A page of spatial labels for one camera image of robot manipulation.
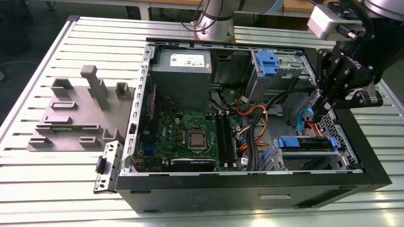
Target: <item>slotted aluminum surface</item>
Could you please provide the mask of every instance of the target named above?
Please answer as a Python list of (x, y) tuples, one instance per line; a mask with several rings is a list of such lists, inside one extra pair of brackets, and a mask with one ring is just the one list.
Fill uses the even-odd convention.
[[(87, 85), (81, 68), (94, 64), (107, 85), (139, 83), (147, 37), (191, 39), (179, 23), (83, 17), (67, 22), (0, 128), (0, 223), (51, 226), (404, 226), (403, 109), (382, 86), (385, 106), (354, 110), (394, 184), (319, 209), (137, 214), (118, 194), (94, 195), (101, 152), (29, 152), (55, 78)], [(237, 28), (241, 43), (333, 48), (310, 32)]]

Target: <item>ram slot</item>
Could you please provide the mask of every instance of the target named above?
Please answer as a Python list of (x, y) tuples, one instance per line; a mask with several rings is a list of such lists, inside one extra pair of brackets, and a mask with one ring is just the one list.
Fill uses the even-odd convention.
[(226, 141), (227, 165), (229, 167), (237, 167), (233, 127), (230, 124), (229, 115), (223, 116), (223, 133), (225, 133), (225, 141)]
[(219, 149), (219, 164), (227, 167), (226, 138), (223, 131), (223, 114), (217, 114), (217, 141)]

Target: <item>metal bracket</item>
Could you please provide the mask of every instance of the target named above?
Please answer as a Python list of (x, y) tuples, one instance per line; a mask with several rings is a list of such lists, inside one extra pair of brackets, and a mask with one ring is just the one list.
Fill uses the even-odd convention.
[(97, 164), (97, 181), (95, 181), (95, 194), (101, 193), (118, 193), (115, 191), (117, 180), (119, 177), (119, 164), (123, 153), (123, 144), (114, 141), (106, 144), (103, 156), (99, 158)]
[(371, 103), (377, 104), (378, 103), (378, 96), (377, 96), (377, 86), (374, 83), (371, 83), (369, 86), (363, 88), (363, 91), (369, 93), (369, 97), (371, 99)]

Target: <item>power cable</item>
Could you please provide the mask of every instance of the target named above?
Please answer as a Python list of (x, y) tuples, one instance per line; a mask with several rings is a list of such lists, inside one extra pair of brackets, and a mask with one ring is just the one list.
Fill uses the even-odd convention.
[(221, 9), (219, 9), (219, 14), (218, 14), (218, 16), (215, 17), (215, 20), (214, 20), (214, 22), (213, 22), (206, 28), (203, 28), (203, 29), (201, 29), (201, 30), (193, 30), (193, 29), (189, 28), (189, 27), (186, 26), (186, 24), (182, 22), (183, 27), (185, 27), (189, 31), (191, 31), (191, 32), (203, 32), (203, 31), (209, 30), (210, 27), (214, 26), (214, 24), (217, 23), (217, 21), (218, 21), (218, 19), (219, 19), (219, 17), (221, 17), (222, 10), (223, 10), (223, 3), (225, 3), (225, 0), (222, 0)]

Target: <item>wire bundle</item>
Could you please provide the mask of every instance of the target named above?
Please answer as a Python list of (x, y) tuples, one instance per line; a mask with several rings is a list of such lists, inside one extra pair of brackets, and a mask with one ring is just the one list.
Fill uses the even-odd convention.
[(255, 136), (254, 136), (254, 128), (255, 125), (259, 123), (259, 120), (262, 118), (263, 113), (267, 114), (267, 110), (273, 108), (273, 106), (290, 94), (295, 92), (313, 92), (315, 90), (314, 87), (307, 87), (307, 88), (297, 88), (287, 90), (278, 94), (267, 103), (266, 105), (266, 111), (261, 111), (261, 113), (257, 115), (253, 125), (250, 127), (250, 130), (247, 132), (247, 146), (249, 146), (249, 165), (247, 165), (247, 171), (258, 171), (259, 168), (259, 150), (258, 150), (258, 145), (255, 143)]

